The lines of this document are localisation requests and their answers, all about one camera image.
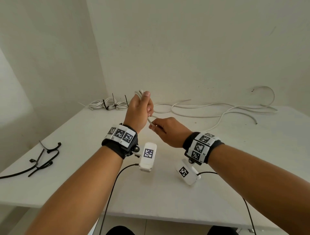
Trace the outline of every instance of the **black pants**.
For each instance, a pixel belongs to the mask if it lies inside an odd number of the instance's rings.
[[[135,235],[130,229],[124,226],[116,226],[112,228],[106,235]],[[230,227],[212,226],[207,235],[238,235],[237,232]]]

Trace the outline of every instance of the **white wall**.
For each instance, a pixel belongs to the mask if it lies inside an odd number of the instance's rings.
[[[275,104],[299,103],[296,86],[310,65],[309,1],[87,3],[109,94],[143,88],[156,102],[252,104],[251,88],[266,85]]]
[[[47,133],[0,49],[0,172]],[[14,209],[0,205],[0,223]]]
[[[0,1],[0,47],[49,132],[106,98],[85,0]]]

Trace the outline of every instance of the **hand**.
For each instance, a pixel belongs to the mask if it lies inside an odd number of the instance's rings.
[[[154,112],[153,102],[150,99],[150,92],[143,93],[142,98],[135,95],[127,109],[124,125],[128,125],[139,133],[145,126],[147,119]]]
[[[174,117],[157,118],[152,123],[154,126],[150,125],[149,128],[159,135],[165,143],[174,148],[182,148],[186,138],[193,133]]]

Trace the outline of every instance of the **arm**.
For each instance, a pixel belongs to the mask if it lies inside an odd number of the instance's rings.
[[[137,133],[145,126],[150,93],[131,100],[124,124]],[[106,146],[85,162],[43,205],[26,235],[85,235],[103,211],[123,159]]]
[[[181,148],[192,133],[175,118],[155,119],[160,138]],[[310,183],[241,150],[220,145],[208,164],[260,213],[289,234],[310,230]]]

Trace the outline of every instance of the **forearm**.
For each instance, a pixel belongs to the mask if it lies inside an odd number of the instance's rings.
[[[227,145],[216,147],[208,164],[255,209],[290,234],[310,221],[310,183]]]
[[[87,234],[103,211],[122,162],[101,147],[50,197],[26,234]]]

